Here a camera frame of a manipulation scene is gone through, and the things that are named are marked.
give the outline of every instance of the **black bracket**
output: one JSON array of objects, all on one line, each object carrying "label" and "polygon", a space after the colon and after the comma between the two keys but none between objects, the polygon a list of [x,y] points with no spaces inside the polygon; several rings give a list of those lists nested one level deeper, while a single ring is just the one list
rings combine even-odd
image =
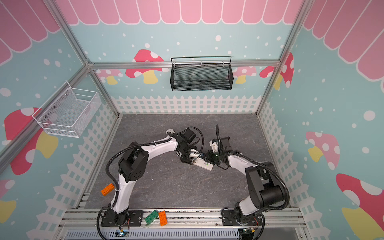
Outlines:
[{"label": "black bracket", "polygon": [[[141,226],[141,221],[143,219],[143,213],[144,211],[128,211],[127,214],[127,218],[129,219],[129,226],[130,227],[140,227]],[[101,224],[100,226],[102,227],[118,227],[119,225],[116,224],[116,222],[114,221],[111,221],[108,216],[106,216],[104,214],[102,220],[101,220]]]},{"label": "black bracket", "polygon": [[256,226],[261,225],[261,219],[256,220],[254,218],[250,218],[248,222],[241,223],[238,221],[235,210],[223,209],[221,211],[221,217],[223,226]]}]

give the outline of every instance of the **white polka dot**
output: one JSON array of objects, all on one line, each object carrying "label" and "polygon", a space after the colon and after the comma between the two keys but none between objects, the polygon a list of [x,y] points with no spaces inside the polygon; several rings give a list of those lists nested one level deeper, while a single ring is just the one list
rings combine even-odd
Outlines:
[{"label": "white polka dot", "polygon": [[33,163],[33,159],[35,157],[35,151],[36,149],[32,149],[32,150],[29,150],[26,154],[25,154],[25,160],[29,163]]},{"label": "white polka dot", "polygon": [[14,180],[9,180],[6,184],[5,184],[5,189],[11,189],[13,187],[13,185],[15,184],[15,181]]},{"label": "white polka dot", "polygon": [[356,203],[357,206],[360,206],[360,199],[359,199],[359,197],[356,195],[356,193],[352,192],[352,191],[349,190],[349,189],[343,191],[343,193],[344,193],[349,199],[351,199],[352,202]]},{"label": "white polka dot", "polygon": [[153,57],[153,58],[158,58],[159,56],[158,56],[156,53],[151,52],[151,57]]},{"label": "white polka dot", "polygon": [[380,195],[382,192],[381,188],[375,187],[363,181],[360,181],[360,185],[364,189],[364,191],[374,196]]},{"label": "white polka dot", "polygon": [[8,145],[8,143],[10,143],[10,142],[11,142],[11,140],[4,140],[4,141],[1,142],[1,144],[4,145],[4,146],[6,146],[6,145]]},{"label": "white polka dot", "polygon": [[328,151],[329,150],[329,146],[326,143],[323,144],[322,148],[323,148],[324,151]]},{"label": "white polka dot", "polygon": [[328,163],[328,167],[329,167],[329,169],[331,169],[331,170],[335,170],[335,165],[334,165],[332,162],[329,162],[329,163]]},{"label": "white polka dot", "polygon": [[367,148],[367,147],[363,147],[363,148],[362,148],[362,152],[363,152],[363,153],[369,153],[369,148]]},{"label": "white polka dot", "polygon": [[8,88],[1,88],[0,94],[4,97],[9,97],[11,95],[11,91]]},{"label": "white polka dot", "polygon": [[334,147],[333,150],[335,151],[336,154],[340,154],[340,147],[339,146]]},{"label": "white polka dot", "polygon": [[31,116],[35,112],[33,108],[23,108],[23,109],[20,109],[20,111],[25,116]]},{"label": "white polka dot", "polygon": [[364,113],[364,119],[367,121],[372,121],[373,119],[375,119],[375,117],[376,114],[374,111],[369,110]]}]

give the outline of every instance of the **white picket fence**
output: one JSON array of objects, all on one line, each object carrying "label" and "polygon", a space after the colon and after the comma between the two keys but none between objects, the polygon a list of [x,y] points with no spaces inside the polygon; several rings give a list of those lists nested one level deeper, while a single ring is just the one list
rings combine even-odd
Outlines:
[{"label": "white picket fence", "polygon": [[162,113],[254,113],[256,112],[261,96],[254,98],[246,98],[238,96],[231,98],[230,96],[223,98],[222,96],[215,98],[215,96],[208,98],[207,96],[200,98],[184,98],[181,96],[177,98],[138,98],[126,97],[125,99],[119,97],[115,99],[112,97],[113,103],[121,113],[138,114],[162,114]]},{"label": "white picket fence", "polygon": [[289,143],[284,141],[285,135],[281,134],[281,127],[278,126],[278,120],[275,120],[272,110],[270,103],[266,102],[260,113],[262,128],[266,133],[266,140],[271,147],[277,170],[289,188],[291,204],[301,209],[314,240],[329,240],[331,231],[321,224],[320,218],[323,214],[316,211],[313,206],[315,198],[310,197],[307,192],[308,185],[303,183],[303,173],[297,171],[298,162],[293,161],[293,152],[288,150]]}]

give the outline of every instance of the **gray marble floor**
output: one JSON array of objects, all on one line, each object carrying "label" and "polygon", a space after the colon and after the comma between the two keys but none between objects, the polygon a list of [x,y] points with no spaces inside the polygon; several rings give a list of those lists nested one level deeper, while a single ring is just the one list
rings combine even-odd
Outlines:
[{"label": "gray marble floor", "polygon": [[[186,127],[199,128],[204,135],[204,150],[216,138],[215,125],[219,124],[220,137],[230,137],[230,144],[243,154],[259,162],[271,161],[270,154],[255,114],[151,114],[124,115],[100,170],[86,209],[99,209],[113,198],[113,192],[103,196],[100,192],[112,180],[105,173],[105,164],[118,151],[131,142],[147,143],[164,138],[165,131]],[[118,177],[118,160],[110,172]],[[245,175],[238,170],[223,170],[214,166],[212,171],[182,163],[175,152],[151,159],[129,200],[129,207],[234,207],[247,197]]]}]

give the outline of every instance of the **metal rail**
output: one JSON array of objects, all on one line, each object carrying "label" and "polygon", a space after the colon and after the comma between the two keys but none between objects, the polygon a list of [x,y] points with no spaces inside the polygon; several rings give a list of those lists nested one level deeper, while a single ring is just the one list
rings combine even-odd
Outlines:
[{"label": "metal rail", "polygon": [[268,96],[270,95],[272,88],[275,82],[277,81],[277,78],[279,77],[281,70],[283,69],[285,61],[287,60],[289,53],[291,52],[292,46],[295,43],[297,36],[299,35],[300,29],[303,26],[304,20],[311,9],[313,2],[314,0],[304,0],[301,5],[300,11],[296,16],[295,23],[293,24],[291,33],[285,43],[284,50],[280,58],[280,64],[276,67],[275,71],[273,72],[271,80],[269,81],[268,86],[264,92],[263,98],[260,102],[259,108],[257,109],[257,112],[256,112],[257,116],[259,115],[266,100],[268,99]]}]

